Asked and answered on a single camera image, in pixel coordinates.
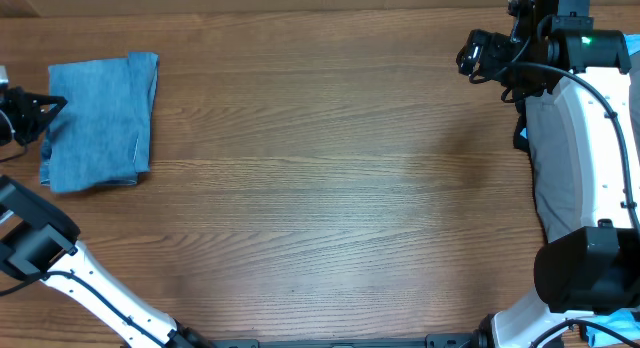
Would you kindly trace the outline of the light blue denim jeans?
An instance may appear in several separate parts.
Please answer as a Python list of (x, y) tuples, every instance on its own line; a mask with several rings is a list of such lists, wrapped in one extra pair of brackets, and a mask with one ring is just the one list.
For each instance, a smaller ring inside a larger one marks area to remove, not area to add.
[(40, 183), (54, 193), (133, 186), (150, 171), (159, 56), (51, 65), (49, 93), (67, 100), (41, 146)]

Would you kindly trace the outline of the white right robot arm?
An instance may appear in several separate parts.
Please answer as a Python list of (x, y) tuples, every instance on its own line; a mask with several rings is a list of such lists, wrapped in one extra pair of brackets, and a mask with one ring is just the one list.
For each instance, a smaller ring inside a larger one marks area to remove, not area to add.
[(639, 305), (639, 156), (631, 57), (615, 30), (474, 30), (457, 59), (522, 108), (546, 235), (533, 288), (487, 318), (477, 347), (540, 347)]

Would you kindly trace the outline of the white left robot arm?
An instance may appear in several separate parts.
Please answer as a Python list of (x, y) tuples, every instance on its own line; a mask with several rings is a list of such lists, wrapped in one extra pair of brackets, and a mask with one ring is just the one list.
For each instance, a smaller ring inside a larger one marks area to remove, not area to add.
[(19, 281), (2, 296), (34, 283), (54, 289), (111, 328), (127, 347), (210, 347), (212, 343), (145, 301), (113, 277), (79, 240), (61, 210), (10, 177), (1, 177), (1, 271)]

